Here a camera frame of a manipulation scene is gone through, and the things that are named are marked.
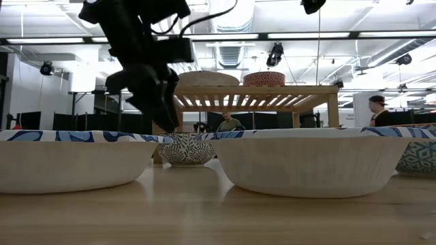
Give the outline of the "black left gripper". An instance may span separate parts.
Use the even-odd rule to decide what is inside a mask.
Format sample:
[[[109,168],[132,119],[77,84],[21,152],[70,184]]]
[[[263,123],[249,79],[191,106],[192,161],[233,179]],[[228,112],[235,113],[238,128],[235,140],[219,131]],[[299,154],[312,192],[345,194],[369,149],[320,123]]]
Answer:
[[[110,53],[122,66],[148,65],[150,67],[126,67],[106,78],[109,93],[119,93],[126,88],[132,96],[126,102],[144,114],[165,132],[173,132],[178,126],[174,91],[178,75],[168,69],[159,55],[160,48],[151,33],[151,23],[161,20],[153,12],[104,12],[101,28],[108,39]],[[166,71],[160,79],[154,71]]]

